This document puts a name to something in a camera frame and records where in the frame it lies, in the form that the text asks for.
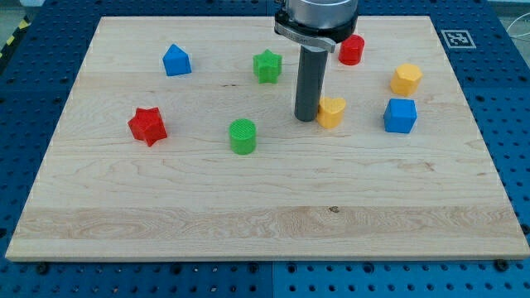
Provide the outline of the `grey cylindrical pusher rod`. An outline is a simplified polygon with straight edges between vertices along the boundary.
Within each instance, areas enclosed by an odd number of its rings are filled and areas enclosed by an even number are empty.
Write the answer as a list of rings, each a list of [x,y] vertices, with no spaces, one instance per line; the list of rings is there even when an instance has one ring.
[[[302,122],[316,119],[328,52],[321,48],[301,46],[296,80],[294,115]]]

